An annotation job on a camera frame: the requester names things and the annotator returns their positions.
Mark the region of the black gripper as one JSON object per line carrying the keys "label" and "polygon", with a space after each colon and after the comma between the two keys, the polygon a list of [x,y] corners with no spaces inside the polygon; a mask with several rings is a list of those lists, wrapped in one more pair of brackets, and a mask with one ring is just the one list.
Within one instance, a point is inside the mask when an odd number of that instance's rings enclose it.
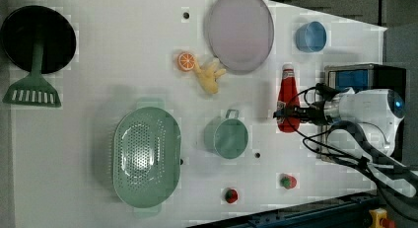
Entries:
{"label": "black gripper", "polygon": [[273,114],[279,122],[286,119],[298,119],[301,123],[313,123],[314,125],[328,125],[324,115],[324,101],[314,102],[307,107],[278,102],[277,110]]}

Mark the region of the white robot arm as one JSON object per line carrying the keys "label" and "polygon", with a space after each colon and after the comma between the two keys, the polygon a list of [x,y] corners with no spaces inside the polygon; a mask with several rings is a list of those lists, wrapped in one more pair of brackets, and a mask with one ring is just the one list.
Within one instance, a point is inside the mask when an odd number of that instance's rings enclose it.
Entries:
{"label": "white robot arm", "polygon": [[405,116],[402,98],[390,89],[313,89],[321,100],[304,108],[293,101],[279,101],[273,114],[277,122],[288,123],[292,129],[297,122],[323,126],[321,156],[359,171],[394,194],[415,199],[417,171],[391,157]]}

